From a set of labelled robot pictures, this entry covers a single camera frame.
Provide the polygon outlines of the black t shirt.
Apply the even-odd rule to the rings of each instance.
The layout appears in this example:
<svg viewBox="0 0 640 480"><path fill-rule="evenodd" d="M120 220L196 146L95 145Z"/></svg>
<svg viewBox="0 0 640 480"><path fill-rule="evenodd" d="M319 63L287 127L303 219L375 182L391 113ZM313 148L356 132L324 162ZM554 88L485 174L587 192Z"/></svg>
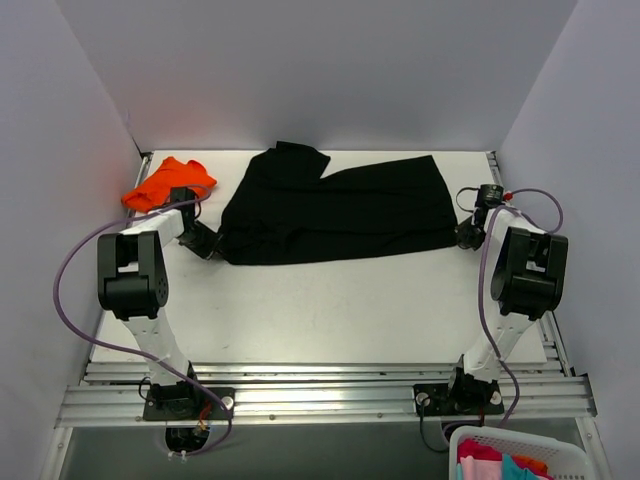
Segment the black t shirt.
<svg viewBox="0 0 640 480"><path fill-rule="evenodd" d="M457 218L432 156L326 174L330 157L289 142L254 156L221 215L230 264L290 265L449 248Z"/></svg>

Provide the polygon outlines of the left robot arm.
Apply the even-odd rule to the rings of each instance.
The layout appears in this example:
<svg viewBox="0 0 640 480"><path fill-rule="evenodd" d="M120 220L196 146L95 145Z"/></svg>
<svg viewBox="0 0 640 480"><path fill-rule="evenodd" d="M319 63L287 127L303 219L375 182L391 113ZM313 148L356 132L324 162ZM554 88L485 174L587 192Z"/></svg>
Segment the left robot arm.
<svg viewBox="0 0 640 480"><path fill-rule="evenodd" d="M149 401L179 419L199 411L205 394L166 317L169 280L163 248L177 241L195 256L213 257L219 235L198 219L198 185L172 187L158 215L97 241L98 299L151 355Z"/></svg>

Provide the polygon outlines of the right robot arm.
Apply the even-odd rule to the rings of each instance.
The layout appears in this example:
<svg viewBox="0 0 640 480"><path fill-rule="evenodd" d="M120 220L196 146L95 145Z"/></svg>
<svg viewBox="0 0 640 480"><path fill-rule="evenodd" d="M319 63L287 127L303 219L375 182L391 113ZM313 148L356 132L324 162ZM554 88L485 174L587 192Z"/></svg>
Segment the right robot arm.
<svg viewBox="0 0 640 480"><path fill-rule="evenodd" d="M477 306L481 334L462 354L444 400L455 412L498 404L497 382L522 335L562 298L569 240L559 230L564 212L551 194L535 188L555 205L558 224L539 227L511 205L517 191L496 184L471 187L476 194L470 216L456 227L458 246L480 253Z"/></svg>

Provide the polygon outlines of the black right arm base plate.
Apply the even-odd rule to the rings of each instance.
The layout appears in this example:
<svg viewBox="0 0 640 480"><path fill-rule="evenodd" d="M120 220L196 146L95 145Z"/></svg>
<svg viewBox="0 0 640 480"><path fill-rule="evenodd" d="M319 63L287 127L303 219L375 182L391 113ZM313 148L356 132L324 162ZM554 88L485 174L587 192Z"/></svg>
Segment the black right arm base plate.
<svg viewBox="0 0 640 480"><path fill-rule="evenodd" d="M414 407L418 416L479 416L505 412L501 391L496 382L489 387L489 399L480 401L468 394L450 394L446 383L418 383L412 386Z"/></svg>

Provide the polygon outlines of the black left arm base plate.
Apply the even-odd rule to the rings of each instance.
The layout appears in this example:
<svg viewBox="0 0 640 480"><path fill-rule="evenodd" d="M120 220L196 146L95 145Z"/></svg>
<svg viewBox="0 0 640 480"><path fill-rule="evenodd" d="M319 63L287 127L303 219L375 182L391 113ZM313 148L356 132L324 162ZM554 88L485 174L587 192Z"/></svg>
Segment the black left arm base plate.
<svg viewBox="0 0 640 480"><path fill-rule="evenodd" d="M146 394L144 421L227 420L222 407L200 389L185 385L152 385Z"/></svg>

